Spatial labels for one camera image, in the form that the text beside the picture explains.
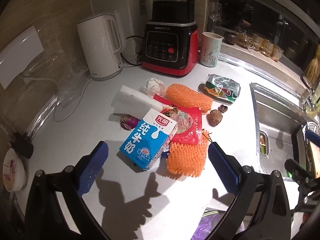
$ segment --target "black cable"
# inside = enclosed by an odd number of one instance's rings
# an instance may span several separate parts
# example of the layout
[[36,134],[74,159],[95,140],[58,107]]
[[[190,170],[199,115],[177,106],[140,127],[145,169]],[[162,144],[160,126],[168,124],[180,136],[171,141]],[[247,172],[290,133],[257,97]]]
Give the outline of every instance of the black cable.
[[[130,38],[141,38],[141,39],[143,39],[143,37],[139,36],[139,35],[132,35],[132,36],[126,37],[125,39],[127,40],[127,39],[130,39]],[[122,52],[120,52],[120,55],[121,55],[122,59],[129,65],[132,65],[132,66],[141,66],[142,65],[141,63],[134,64],[134,63],[131,63],[131,62],[127,61],[126,58],[122,55]]]

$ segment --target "teapot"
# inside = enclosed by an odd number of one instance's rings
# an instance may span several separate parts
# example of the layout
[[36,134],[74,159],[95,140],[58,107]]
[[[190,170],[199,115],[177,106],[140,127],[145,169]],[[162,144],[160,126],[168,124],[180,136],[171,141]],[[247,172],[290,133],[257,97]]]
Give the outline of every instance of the teapot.
[[237,45],[245,49],[253,49],[255,42],[247,35],[247,31],[238,34]]

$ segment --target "red onion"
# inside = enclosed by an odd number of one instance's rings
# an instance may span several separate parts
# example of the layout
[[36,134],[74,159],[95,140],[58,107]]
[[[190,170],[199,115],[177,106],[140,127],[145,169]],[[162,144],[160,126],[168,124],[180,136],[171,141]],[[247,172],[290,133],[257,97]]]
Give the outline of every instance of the red onion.
[[121,127],[128,131],[136,128],[139,122],[140,120],[138,118],[135,118],[134,116],[128,114],[120,119]]
[[222,113],[225,113],[228,110],[227,106],[221,105],[218,107],[218,110]]

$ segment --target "glass jar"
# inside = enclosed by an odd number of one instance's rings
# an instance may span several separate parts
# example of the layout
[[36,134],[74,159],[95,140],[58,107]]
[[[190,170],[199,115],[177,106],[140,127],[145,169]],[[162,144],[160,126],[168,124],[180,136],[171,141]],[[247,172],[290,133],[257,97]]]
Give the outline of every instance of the glass jar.
[[271,41],[263,39],[261,48],[259,49],[260,53],[269,57],[273,51],[274,44]]
[[252,40],[254,41],[254,47],[253,49],[258,51],[262,45],[262,42],[263,42],[263,38],[258,36],[257,34],[253,33],[252,34]]
[[271,58],[275,61],[278,62],[279,59],[281,58],[284,50],[281,49],[279,46],[275,45],[271,54]]

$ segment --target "wine glass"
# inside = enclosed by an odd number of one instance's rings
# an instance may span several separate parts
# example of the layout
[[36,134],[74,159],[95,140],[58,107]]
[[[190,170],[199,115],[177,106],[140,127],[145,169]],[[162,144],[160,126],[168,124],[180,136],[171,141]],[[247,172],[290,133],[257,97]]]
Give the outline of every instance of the wine glass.
[[209,17],[213,21],[212,31],[214,33],[214,27],[216,22],[221,20],[222,17],[222,4],[217,2],[210,2],[209,4]]

